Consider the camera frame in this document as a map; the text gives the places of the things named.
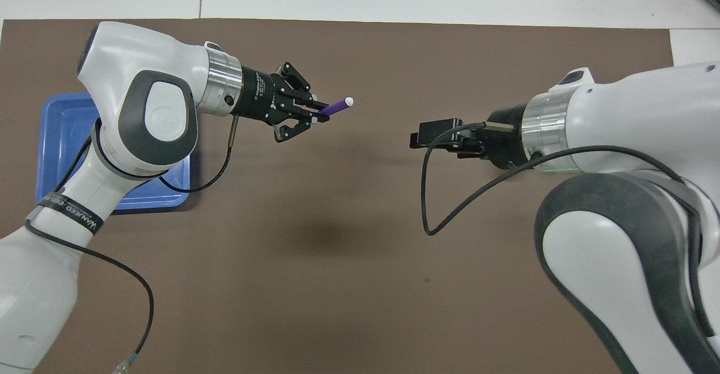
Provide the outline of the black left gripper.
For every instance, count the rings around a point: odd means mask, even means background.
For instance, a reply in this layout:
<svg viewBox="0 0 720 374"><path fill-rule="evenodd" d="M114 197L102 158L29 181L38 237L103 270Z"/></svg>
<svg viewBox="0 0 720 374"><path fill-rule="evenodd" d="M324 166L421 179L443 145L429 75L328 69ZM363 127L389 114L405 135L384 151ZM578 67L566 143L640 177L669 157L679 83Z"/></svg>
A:
<svg viewBox="0 0 720 374"><path fill-rule="evenodd" d="M280 109L276 93L290 97L298 106L322 110L329 106L311 92L311 85L290 62L281 64L275 73L267 74L242 66L242 88L239 98L239 116L273 125L275 142L286 142L309 130L314 124L330 120L319 111Z"/></svg>

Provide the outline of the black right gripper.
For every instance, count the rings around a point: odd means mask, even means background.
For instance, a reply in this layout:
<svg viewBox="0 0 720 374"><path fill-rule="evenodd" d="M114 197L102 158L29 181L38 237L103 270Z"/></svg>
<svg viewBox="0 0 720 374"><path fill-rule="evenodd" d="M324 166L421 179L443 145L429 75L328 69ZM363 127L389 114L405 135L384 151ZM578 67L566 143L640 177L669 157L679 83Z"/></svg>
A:
<svg viewBox="0 0 720 374"><path fill-rule="evenodd" d="M484 141L484 146L478 139L453 134L438 141L435 149L456 154L459 159L488 159L495 167L502 170L521 166L529 161L520 130L526 107L526 104L521 104L494 110L488 117L488 121L509 124L514 127L514 131L491 131ZM463 122L460 118L420 123L418 131L411 133L409 147L411 149L427 148L443 133L461 125Z"/></svg>

